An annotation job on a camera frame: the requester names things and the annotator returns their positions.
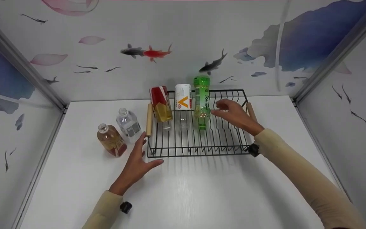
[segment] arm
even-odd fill
[[[325,229],[366,229],[359,212],[341,191],[311,163],[287,145],[279,135],[264,129],[242,107],[230,100],[220,100],[212,114],[255,136],[259,153],[276,165],[295,185],[317,213]]]
[[[121,174],[110,188],[101,195],[83,229],[110,229],[120,212],[119,206],[122,203],[123,194],[148,171],[164,162],[158,159],[145,163],[142,159],[145,155],[145,152],[142,152],[142,146],[145,143],[144,132],[135,143],[135,147],[129,155]]]

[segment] white bottle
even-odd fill
[[[186,130],[190,125],[192,109],[192,87],[190,84],[177,84],[175,87],[176,103],[174,105],[175,118],[179,128]]]
[[[138,123],[136,115],[125,108],[119,109],[118,113],[117,124],[122,133],[124,133],[130,141],[137,140],[141,135],[141,126]]]

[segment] pink petal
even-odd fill
[[[79,41],[79,43],[83,43],[86,45],[95,45],[97,43],[100,43],[101,41],[104,41],[104,38],[100,38],[97,36],[87,36],[87,37],[83,37],[81,38],[81,40]]]
[[[340,64],[334,69],[335,72],[343,73],[343,74],[353,74],[348,68],[347,64],[344,61],[341,61]]]
[[[43,53],[36,55],[30,62],[32,64],[49,66],[62,62],[67,56],[68,56],[67,54],[57,55],[57,54]]]
[[[82,16],[96,8],[99,0],[86,0],[86,3],[76,3],[69,0],[42,0],[57,13],[67,16]]]

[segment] plastic bottle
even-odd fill
[[[125,108],[118,110],[117,124],[120,127],[122,133],[126,135],[129,140],[135,139],[141,134],[141,126],[138,123],[136,115],[132,111],[128,111]]]
[[[156,120],[162,123],[163,129],[169,130],[173,115],[166,86],[153,87],[149,92]]]
[[[210,119],[210,78],[202,75],[194,79],[194,89],[196,92],[196,107],[194,116],[198,119],[199,129],[206,129]]]
[[[126,144],[112,125],[102,123],[98,126],[97,138],[112,155],[119,157],[126,151]]]
[[[174,89],[174,115],[181,130],[186,130],[190,124],[192,114],[192,87],[190,84],[176,84]]]

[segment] beige sleeve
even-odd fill
[[[260,154],[276,165],[296,186],[320,217],[325,229],[366,229],[360,213],[317,168],[270,129],[255,136]]]
[[[120,212],[121,203],[121,196],[106,190],[82,229],[110,229]]]

